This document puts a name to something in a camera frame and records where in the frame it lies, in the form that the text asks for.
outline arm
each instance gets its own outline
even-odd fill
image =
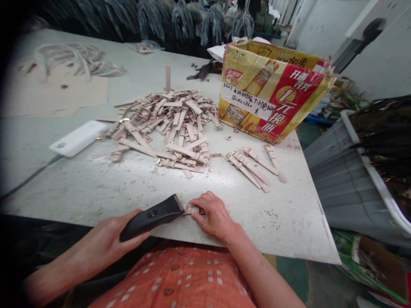
[[[24,284],[35,306],[45,306],[61,294],[82,283],[138,247],[150,232],[126,242],[119,237],[126,224],[141,210],[100,222],[73,247],[26,278]]]
[[[206,211],[206,218],[198,213],[193,214],[192,218],[205,233],[227,246],[259,307],[304,307],[292,288],[254,246],[243,228],[231,219],[221,199],[207,191],[190,203]]]

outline gray crate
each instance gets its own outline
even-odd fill
[[[411,248],[411,223],[405,218],[363,149],[348,149],[359,139],[348,115],[304,150],[328,224],[382,242]]]

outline white power strip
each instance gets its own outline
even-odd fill
[[[73,157],[92,144],[106,127],[106,124],[98,121],[87,122],[50,145],[49,149],[60,155]]]

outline handwritten label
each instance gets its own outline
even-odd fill
[[[229,103],[244,109],[263,120],[268,120],[275,110],[275,105],[263,101],[245,91],[239,90],[230,84],[223,83],[221,98]]]

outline green cardboard box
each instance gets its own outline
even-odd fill
[[[337,266],[340,270],[351,279],[384,292],[403,304],[409,303],[406,272],[395,255],[358,233],[333,230],[332,235],[342,262],[342,266]],[[371,255],[375,266],[383,274],[379,281],[372,279],[358,266],[359,249]]]

